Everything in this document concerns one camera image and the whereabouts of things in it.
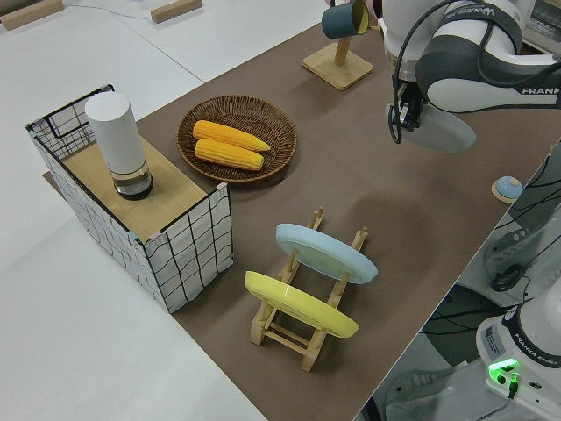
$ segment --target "wooden base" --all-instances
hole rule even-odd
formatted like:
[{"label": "wooden base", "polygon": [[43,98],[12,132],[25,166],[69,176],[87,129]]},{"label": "wooden base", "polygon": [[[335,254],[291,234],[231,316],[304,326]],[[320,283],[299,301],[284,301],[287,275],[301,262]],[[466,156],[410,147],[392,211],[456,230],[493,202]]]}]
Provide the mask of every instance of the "wooden base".
[{"label": "wooden base", "polygon": [[63,9],[64,4],[62,4],[62,0],[43,0],[37,4],[32,4],[18,11],[3,15],[0,17],[0,20],[4,28],[10,31]]},{"label": "wooden base", "polygon": [[152,10],[150,15],[152,16],[152,21],[159,24],[200,7],[202,7],[202,0],[176,0]]},{"label": "wooden base", "polygon": [[[308,224],[308,228],[317,230],[319,225],[323,220],[323,208],[314,211],[314,217]],[[355,250],[360,250],[364,244],[366,237],[368,236],[368,230],[366,227],[359,230],[352,242],[352,248]],[[296,275],[296,270],[300,266],[300,262],[296,260],[295,253],[288,256],[288,260],[285,263],[283,269],[279,273],[276,279],[290,285]],[[347,285],[350,275],[346,275],[342,280],[335,281],[333,290],[331,291],[330,297],[327,304],[333,308],[337,308],[341,297],[343,296],[344,289]],[[277,325],[274,322],[274,317],[276,315],[277,309],[272,305],[261,302],[259,311],[255,315],[252,321],[251,328],[251,341],[253,344],[260,346],[263,342],[265,336],[274,339],[284,346],[302,354],[302,362],[300,368],[304,371],[310,371],[314,366],[314,363],[322,350],[323,342],[327,337],[327,332],[325,330],[315,329],[310,340],[302,338],[301,336],[291,332],[284,327]]]},{"label": "wooden base", "polygon": [[338,43],[329,44],[306,57],[302,65],[335,88],[345,90],[372,73],[374,66],[351,51],[346,52],[342,64],[337,64],[336,56],[339,61],[341,56],[337,54],[338,46]]},{"label": "wooden base", "polygon": [[151,235],[206,197],[206,193],[152,145],[142,141],[154,179],[153,189],[146,199],[130,201],[117,193],[97,143],[84,147],[63,162],[100,202],[146,243]]}]

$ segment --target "white table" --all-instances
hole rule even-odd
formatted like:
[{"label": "white table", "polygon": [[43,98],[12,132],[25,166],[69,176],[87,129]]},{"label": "white table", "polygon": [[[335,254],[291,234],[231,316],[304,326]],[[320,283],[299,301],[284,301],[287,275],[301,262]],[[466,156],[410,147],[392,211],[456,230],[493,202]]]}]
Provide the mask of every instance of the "white table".
[{"label": "white table", "polygon": [[169,1],[66,1],[40,21],[0,26],[2,420],[263,418],[83,230],[25,132],[106,83],[142,118],[316,24],[326,7],[208,0],[146,20]]}]

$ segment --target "mug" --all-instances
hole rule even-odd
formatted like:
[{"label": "mug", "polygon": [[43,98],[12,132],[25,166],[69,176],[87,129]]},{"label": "mug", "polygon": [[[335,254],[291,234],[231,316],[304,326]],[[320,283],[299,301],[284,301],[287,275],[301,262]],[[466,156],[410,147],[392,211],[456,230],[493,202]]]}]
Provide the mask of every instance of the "mug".
[{"label": "mug", "polygon": [[362,35],[368,29],[368,7],[363,0],[351,0],[349,3],[335,5],[322,16],[322,29],[327,38],[345,38]]}]

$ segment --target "yellow plate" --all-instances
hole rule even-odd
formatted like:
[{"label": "yellow plate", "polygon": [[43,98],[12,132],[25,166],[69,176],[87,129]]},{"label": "yellow plate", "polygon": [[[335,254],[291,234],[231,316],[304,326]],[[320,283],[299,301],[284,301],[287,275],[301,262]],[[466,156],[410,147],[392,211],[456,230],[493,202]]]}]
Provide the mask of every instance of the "yellow plate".
[{"label": "yellow plate", "polygon": [[259,300],[316,329],[325,329],[333,336],[350,338],[359,329],[359,325],[341,311],[270,276],[245,272],[245,287]]}]

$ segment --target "corn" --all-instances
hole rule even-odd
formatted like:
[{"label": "corn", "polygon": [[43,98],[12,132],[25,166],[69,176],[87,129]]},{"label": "corn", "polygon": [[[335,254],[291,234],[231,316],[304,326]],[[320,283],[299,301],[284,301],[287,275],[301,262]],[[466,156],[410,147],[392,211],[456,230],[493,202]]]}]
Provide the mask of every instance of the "corn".
[{"label": "corn", "polygon": [[193,137],[195,139],[216,139],[250,151],[265,152],[271,150],[267,143],[252,134],[207,120],[199,120],[195,123]]},{"label": "corn", "polygon": [[258,153],[215,139],[199,139],[195,145],[195,156],[203,161],[251,171],[259,171],[263,167],[263,156]]}]

